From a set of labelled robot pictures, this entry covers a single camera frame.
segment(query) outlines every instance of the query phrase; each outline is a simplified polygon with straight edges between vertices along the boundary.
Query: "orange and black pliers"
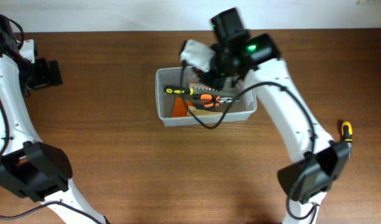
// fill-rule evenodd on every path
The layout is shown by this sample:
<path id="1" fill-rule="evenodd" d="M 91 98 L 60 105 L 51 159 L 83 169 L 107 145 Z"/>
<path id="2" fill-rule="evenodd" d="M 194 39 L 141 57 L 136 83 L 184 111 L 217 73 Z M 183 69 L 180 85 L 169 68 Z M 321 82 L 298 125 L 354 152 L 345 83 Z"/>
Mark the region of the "orange and black pliers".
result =
<path id="1" fill-rule="evenodd" d="M 193 97 L 195 100 L 208 100 L 212 101 L 203 105 L 196 105 L 196 109 L 199 110 L 210 110 L 213 108 L 218 108 L 221 106 L 222 103 L 230 103 L 233 101 L 233 97 L 220 97 L 220 96 L 213 96 L 210 94 L 201 94 L 196 95 Z"/>

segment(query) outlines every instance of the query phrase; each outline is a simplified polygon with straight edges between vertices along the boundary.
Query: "robotic arm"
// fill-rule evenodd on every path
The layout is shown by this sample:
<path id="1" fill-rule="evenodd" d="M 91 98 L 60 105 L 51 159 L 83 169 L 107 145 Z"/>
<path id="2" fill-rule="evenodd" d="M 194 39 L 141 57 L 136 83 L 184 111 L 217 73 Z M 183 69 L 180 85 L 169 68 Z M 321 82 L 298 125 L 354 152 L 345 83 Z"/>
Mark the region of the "robotic arm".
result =
<path id="1" fill-rule="evenodd" d="M 35 59 L 33 40 L 17 45 L 10 22 L 0 15 L 0 185 L 48 206 L 66 223 L 108 223 L 74 185 L 65 153 L 43 143 L 31 123 L 23 95 L 62 79 L 56 61 Z"/>
<path id="2" fill-rule="evenodd" d="M 234 86 L 246 76 L 250 87 L 244 92 L 258 87 L 254 91 L 294 162 L 278 172 L 288 196 L 283 224 L 315 223 L 321 201 L 351 153 L 351 135 L 347 140 L 333 141 L 303 101 L 273 40 L 267 34 L 251 37 L 235 8 L 215 16 L 211 23 L 218 43 L 208 47 L 187 40 L 181 60 L 184 65 L 194 65 L 200 82 L 211 88 L 222 90 L 227 78 Z M 351 134 L 349 123 L 342 131 L 344 128 Z"/>

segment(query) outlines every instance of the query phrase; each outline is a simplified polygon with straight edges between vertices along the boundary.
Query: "white wall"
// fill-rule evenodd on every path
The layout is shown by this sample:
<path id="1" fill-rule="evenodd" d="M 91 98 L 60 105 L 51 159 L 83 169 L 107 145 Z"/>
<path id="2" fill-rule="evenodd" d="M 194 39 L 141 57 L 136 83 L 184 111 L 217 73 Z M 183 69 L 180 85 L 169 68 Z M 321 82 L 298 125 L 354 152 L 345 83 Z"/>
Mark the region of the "white wall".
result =
<path id="1" fill-rule="evenodd" d="M 26 32 L 209 30 L 237 6 L 250 29 L 381 27 L 381 5 L 357 0 L 0 0 Z"/>

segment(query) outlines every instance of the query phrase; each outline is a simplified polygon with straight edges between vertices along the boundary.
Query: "wooden table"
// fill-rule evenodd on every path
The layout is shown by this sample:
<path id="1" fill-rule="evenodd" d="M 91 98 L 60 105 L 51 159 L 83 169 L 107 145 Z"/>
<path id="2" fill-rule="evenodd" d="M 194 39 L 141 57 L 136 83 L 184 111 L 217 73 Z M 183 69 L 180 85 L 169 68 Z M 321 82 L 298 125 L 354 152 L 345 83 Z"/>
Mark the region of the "wooden table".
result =
<path id="1" fill-rule="evenodd" d="M 381 29 L 270 30 L 313 114 L 335 139 L 354 126 L 353 156 L 324 200 L 318 223 L 381 223 Z M 62 86 L 25 100 L 48 144 L 70 158 L 74 180 L 111 223 L 280 223 L 276 173 L 291 162 L 264 107 L 210 131 L 166 128 L 155 72 L 178 67 L 186 39 L 212 32 L 27 34 L 57 59 Z M 0 187 L 0 214 L 38 204 Z M 63 223 L 49 209 L 12 222 Z"/>

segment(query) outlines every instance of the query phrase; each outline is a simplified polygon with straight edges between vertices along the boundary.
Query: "yellow and black screwdriver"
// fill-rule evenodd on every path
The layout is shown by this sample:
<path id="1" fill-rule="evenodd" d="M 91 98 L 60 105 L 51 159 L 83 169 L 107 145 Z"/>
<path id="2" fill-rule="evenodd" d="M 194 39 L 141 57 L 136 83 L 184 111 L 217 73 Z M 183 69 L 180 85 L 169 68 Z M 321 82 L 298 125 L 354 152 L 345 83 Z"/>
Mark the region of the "yellow and black screwdriver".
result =
<path id="1" fill-rule="evenodd" d="M 349 158 L 351 157 L 352 153 L 352 135 L 353 129 L 351 123 L 348 121 L 343 122 L 341 128 L 341 140 L 345 141 L 347 143 L 347 146 L 349 147 Z"/>

